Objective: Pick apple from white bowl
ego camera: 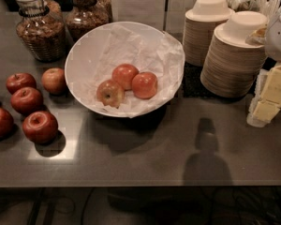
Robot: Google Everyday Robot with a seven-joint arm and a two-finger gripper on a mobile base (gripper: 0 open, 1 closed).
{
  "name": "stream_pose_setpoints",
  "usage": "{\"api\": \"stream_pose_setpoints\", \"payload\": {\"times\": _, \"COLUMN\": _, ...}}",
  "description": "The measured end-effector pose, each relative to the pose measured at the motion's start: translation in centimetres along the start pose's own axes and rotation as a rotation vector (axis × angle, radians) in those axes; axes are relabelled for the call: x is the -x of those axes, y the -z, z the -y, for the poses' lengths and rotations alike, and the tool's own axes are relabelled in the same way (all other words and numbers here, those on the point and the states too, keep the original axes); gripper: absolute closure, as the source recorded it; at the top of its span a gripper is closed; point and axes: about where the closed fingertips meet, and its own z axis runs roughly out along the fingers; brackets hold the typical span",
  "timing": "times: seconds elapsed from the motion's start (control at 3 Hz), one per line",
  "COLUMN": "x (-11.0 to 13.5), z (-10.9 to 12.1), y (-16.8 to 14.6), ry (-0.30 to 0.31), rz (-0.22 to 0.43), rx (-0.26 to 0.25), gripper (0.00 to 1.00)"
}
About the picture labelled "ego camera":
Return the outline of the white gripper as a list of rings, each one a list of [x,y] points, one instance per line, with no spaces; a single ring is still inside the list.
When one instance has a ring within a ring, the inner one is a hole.
[[[281,7],[267,25],[246,37],[250,45],[263,45],[268,57],[281,62]],[[281,63],[270,71],[261,69],[256,79],[246,122],[255,128],[264,128],[281,110]]]

